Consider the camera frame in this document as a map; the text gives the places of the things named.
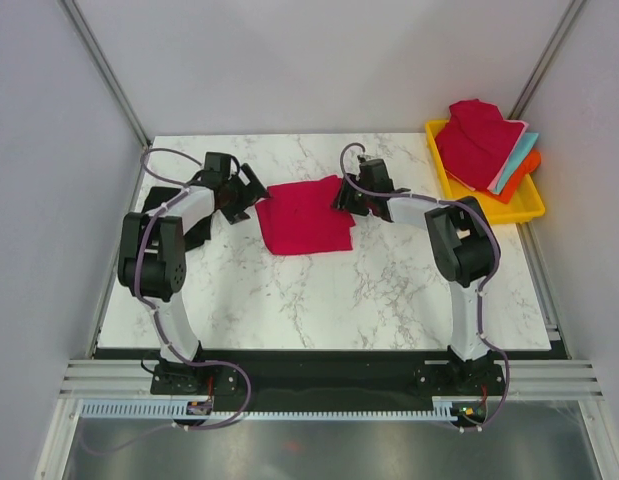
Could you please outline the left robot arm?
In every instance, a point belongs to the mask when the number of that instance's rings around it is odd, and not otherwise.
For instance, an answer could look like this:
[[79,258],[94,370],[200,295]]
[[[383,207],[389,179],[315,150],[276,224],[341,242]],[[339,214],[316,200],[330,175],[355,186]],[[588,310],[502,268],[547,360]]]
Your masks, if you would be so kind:
[[[198,171],[188,181],[161,176],[148,166],[152,153],[169,153],[193,162]],[[169,148],[150,148],[140,157],[143,171],[172,185],[171,197],[146,212],[123,219],[117,277],[149,312],[160,342],[160,358],[179,363],[174,382],[197,393],[208,382],[201,342],[194,334],[182,298],[186,280],[185,236],[221,212],[231,224],[247,220],[246,210],[269,193],[250,165],[228,153],[208,152],[202,162]]]

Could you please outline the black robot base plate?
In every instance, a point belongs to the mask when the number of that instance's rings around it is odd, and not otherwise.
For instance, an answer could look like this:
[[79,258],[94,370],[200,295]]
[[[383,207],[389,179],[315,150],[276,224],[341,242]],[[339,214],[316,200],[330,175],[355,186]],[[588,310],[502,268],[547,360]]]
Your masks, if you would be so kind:
[[419,409],[436,397],[481,401],[505,387],[494,353],[462,363],[451,351],[202,350],[198,360],[204,367],[159,360],[151,393],[210,394],[228,410],[352,411]]

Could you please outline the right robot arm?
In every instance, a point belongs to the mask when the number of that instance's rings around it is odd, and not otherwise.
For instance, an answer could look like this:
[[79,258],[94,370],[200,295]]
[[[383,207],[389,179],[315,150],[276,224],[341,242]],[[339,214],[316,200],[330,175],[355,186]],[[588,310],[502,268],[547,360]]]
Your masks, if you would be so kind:
[[381,158],[361,154],[358,166],[357,174],[343,174],[333,207],[426,231],[435,265],[449,282],[451,295],[449,349],[459,361],[447,368],[447,381],[454,391],[470,393],[483,381],[475,361],[490,350],[484,333],[484,287],[500,262],[500,247],[486,215],[473,196],[439,200],[395,188]]

